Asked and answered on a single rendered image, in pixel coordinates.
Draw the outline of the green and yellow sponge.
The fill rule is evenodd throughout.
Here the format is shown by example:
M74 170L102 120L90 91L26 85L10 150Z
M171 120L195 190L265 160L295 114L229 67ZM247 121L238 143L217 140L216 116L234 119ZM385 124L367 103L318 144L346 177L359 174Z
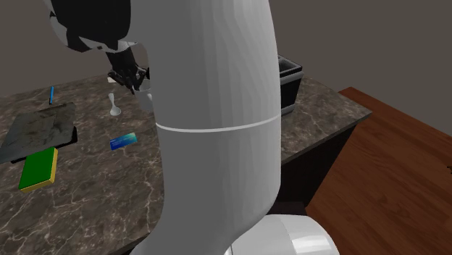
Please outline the green and yellow sponge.
M23 193L50 185L55 181L58 150L47 148L26 157L18 189Z

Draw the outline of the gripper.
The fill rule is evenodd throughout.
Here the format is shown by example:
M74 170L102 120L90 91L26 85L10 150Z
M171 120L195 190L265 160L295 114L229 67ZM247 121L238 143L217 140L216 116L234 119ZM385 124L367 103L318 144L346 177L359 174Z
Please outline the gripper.
M108 76L126 87L132 94L135 91L131 75L136 77L135 89L139 89L143 81L149 80L149 68L142 68L137 65L131 48L119 52L107 52L106 55L112 66Z

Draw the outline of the blue card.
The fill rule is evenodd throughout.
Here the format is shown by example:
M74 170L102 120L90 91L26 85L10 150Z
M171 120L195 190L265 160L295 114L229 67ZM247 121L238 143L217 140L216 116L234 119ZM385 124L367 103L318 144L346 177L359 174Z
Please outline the blue card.
M110 149L116 150L124 146L130 145L137 141L135 133L128 133L126 135L121 135L120 137L113 138L109 141Z

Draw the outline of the white spoon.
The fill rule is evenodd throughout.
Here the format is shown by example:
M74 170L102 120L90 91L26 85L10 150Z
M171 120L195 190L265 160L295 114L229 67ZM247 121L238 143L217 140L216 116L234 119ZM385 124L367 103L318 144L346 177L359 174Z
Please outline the white spoon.
M118 115L120 115L121 114L121 109L118 107L118 106L116 106L115 105L115 103L114 103L114 94L113 93L109 93L108 94L108 97L109 97L109 100L110 100L110 102L111 102L111 105L112 105L112 107L111 107L111 109L110 109L110 115L111 116L118 116Z

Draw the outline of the black box with grey band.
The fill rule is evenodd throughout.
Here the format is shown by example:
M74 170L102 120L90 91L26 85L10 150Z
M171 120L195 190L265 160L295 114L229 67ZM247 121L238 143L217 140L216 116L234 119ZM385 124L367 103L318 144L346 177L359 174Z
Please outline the black box with grey band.
M298 89L304 76L303 67L282 55L278 56L280 71L281 115L291 113L295 108Z

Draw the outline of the grey cup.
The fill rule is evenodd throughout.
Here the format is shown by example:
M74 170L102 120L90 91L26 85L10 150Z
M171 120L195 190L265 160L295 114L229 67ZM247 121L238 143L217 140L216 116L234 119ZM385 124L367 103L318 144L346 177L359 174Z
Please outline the grey cup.
M153 101L151 94L151 84L150 80L143 80L139 89L135 91L135 97L138 100L140 108L145 112L153 112Z

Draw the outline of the dark grey flat board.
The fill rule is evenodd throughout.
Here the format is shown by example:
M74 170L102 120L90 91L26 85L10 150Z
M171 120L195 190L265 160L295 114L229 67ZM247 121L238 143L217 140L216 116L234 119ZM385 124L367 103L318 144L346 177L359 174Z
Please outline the dark grey flat board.
M19 114L0 146L0 164L18 162L47 148L60 148L75 140L74 103Z

